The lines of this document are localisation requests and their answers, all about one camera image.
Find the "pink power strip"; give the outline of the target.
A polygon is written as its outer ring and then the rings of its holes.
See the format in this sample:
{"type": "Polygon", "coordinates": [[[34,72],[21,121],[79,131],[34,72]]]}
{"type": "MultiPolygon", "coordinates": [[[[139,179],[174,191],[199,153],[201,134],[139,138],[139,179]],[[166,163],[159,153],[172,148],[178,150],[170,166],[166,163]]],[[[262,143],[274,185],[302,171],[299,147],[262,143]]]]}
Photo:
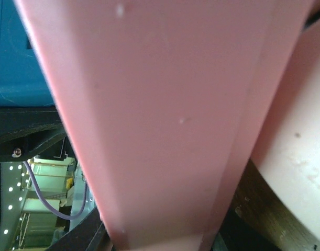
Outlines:
{"type": "Polygon", "coordinates": [[[209,250],[312,1],[15,1],[117,250],[209,250]]]}

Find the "pink round socket hub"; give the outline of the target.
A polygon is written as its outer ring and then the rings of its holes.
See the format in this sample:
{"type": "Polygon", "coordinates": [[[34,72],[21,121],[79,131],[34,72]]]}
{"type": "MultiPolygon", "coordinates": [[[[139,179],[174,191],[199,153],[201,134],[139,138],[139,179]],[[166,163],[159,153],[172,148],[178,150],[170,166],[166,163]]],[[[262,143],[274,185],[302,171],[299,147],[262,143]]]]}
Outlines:
{"type": "Polygon", "coordinates": [[[320,19],[298,39],[251,159],[320,240],[320,19]]]}

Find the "dark blue cube socket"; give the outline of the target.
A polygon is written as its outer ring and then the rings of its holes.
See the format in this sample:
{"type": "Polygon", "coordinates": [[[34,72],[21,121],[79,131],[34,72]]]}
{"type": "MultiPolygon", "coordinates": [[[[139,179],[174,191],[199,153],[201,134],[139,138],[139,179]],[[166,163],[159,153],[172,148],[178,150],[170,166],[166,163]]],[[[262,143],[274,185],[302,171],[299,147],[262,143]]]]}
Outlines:
{"type": "Polygon", "coordinates": [[[54,101],[13,1],[0,1],[0,107],[54,101]]]}

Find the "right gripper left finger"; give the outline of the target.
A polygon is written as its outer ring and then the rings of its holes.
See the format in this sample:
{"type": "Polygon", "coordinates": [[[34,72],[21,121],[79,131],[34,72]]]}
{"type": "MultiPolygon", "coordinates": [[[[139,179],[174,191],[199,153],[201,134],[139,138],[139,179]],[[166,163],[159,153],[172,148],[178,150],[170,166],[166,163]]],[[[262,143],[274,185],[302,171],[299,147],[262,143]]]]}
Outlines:
{"type": "Polygon", "coordinates": [[[46,250],[113,250],[100,214],[95,207],[84,220],[46,250]]]}

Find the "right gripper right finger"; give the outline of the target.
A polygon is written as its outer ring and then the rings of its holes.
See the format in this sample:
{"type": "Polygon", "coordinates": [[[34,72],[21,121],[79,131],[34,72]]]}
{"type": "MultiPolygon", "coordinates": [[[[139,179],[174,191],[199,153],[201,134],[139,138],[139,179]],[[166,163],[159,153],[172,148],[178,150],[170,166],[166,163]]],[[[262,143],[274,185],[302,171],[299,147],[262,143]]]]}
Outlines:
{"type": "Polygon", "coordinates": [[[234,211],[228,211],[212,244],[212,250],[280,250],[234,211]]]}

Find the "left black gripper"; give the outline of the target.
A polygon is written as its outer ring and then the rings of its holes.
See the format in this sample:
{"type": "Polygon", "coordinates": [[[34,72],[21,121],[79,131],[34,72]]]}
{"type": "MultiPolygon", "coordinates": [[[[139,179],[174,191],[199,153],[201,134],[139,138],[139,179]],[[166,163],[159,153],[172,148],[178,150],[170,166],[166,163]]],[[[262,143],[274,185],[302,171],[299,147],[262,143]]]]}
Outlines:
{"type": "Polygon", "coordinates": [[[0,162],[26,161],[67,136],[53,107],[0,107],[0,162]]]}

